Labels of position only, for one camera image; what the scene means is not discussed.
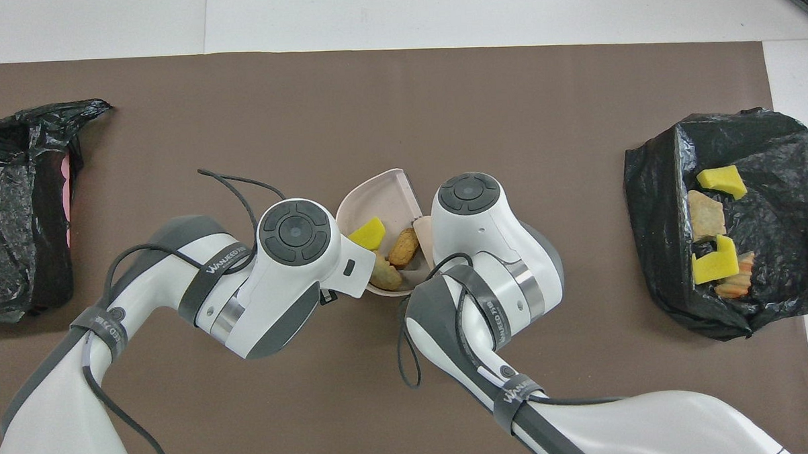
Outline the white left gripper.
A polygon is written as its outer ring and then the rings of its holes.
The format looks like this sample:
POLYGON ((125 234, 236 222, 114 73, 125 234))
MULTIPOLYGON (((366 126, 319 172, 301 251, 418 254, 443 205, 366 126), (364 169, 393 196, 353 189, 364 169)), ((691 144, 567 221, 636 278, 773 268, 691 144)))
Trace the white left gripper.
POLYGON ((375 253, 340 235, 340 253, 333 273, 334 291, 361 297, 375 267, 375 253))

